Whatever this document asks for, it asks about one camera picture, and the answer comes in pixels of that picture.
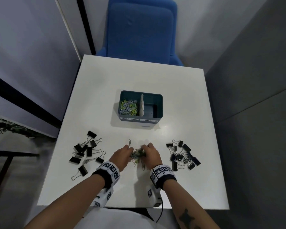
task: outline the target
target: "pile of paper clips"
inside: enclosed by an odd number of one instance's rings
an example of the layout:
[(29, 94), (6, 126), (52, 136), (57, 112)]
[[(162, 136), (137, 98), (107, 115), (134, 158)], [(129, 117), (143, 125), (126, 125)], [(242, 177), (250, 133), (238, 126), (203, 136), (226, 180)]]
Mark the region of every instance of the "pile of paper clips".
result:
[[(85, 176), (88, 173), (87, 169), (84, 167), (84, 164), (88, 163), (89, 161), (95, 160), (100, 164), (103, 164), (104, 162), (104, 156), (106, 154), (106, 151), (102, 151), (101, 149), (94, 149), (99, 142), (103, 141), (103, 139), (100, 138), (98, 140), (94, 140), (97, 135), (91, 131), (88, 131), (87, 136), (88, 137), (85, 142), (81, 144), (78, 143), (76, 146), (74, 146), (74, 151), (72, 152), (73, 157), (71, 157), (71, 159), (69, 160), (69, 162), (79, 165), (81, 159), (85, 156), (86, 153), (86, 158), (84, 159), (82, 165), (78, 168), (78, 172), (71, 177), (72, 181), (74, 181), (76, 178), (80, 176)], [(92, 157), (93, 154), (101, 154), (101, 155), (96, 158), (88, 158)]]
[[(180, 152), (177, 151), (177, 146), (182, 148)], [(173, 140), (172, 143), (166, 144), (166, 147), (169, 149), (171, 154), (170, 161), (172, 162), (173, 171), (185, 169), (185, 165), (187, 165), (189, 170), (192, 170), (195, 166), (199, 166), (201, 164), (196, 157), (192, 156), (190, 153), (191, 149), (187, 144), (183, 144), (182, 140)]]
[[(145, 151), (143, 149), (134, 149), (132, 154), (130, 155), (131, 161), (134, 163), (133, 166), (136, 166), (140, 162), (140, 158), (146, 156)], [(142, 163), (142, 169), (145, 170), (145, 164), (143, 164), (143, 161), (141, 159)]]
[(138, 111), (138, 102), (136, 100), (122, 100), (121, 101), (121, 115), (130, 115), (135, 116), (137, 115)]

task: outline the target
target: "right hand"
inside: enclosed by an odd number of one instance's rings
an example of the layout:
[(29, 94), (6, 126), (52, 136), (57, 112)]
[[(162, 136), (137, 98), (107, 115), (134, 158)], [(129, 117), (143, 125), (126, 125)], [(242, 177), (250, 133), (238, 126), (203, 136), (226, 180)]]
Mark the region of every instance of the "right hand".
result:
[(141, 149), (146, 153), (146, 157), (142, 157), (141, 159), (149, 170), (155, 168), (157, 165), (163, 165), (160, 154), (152, 143), (142, 145)]

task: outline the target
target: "storage box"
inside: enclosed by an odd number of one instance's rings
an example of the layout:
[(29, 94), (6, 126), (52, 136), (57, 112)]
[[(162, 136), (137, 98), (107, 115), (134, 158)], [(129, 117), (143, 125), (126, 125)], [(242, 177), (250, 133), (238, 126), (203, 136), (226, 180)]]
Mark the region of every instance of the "storage box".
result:
[[(144, 100), (144, 115), (139, 116), (142, 94)], [(121, 103), (124, 99), (137, 101), (138, 109), (135, 116), (120, 114)], [(120, 95), (118, 114), (121, 121), (156, 124), (163, 117), (163, 96), (160, 94), (145, 92), (122, 91)]]

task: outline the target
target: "floor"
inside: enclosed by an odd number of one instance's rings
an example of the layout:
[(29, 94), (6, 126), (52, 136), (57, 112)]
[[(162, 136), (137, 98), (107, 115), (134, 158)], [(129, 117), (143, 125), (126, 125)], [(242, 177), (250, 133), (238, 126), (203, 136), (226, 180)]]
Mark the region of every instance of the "floor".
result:
[[(44, 209), (37, 206), (39, 193), (51, 160), (55, 140), (28, 139), (6, 132), (0, 135), (0, 150), (39, 153), (40, 157), (14, 157), (0, 188), (0, 229), (23, 228)], [(6, 158), (0, 158), (0, 170)], [(161, 209), (148, 209), (157, 220)], [(172, 210), (164, 209), (159, 220), (167, 229), (178, 228)]]

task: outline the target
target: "label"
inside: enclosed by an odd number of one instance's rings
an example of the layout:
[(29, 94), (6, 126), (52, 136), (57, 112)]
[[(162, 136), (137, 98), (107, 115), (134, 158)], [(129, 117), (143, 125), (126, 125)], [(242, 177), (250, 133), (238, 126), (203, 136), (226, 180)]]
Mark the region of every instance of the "label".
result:
[(136, 118), (126, 118), (126, 117), (120, 117), (122, 120), (132, 120), (132, 121), (138, 121), (139, 119)]
[(140, 121), (158, 122), (156, 120), (146, 120), (146, 119), (140, 119)]

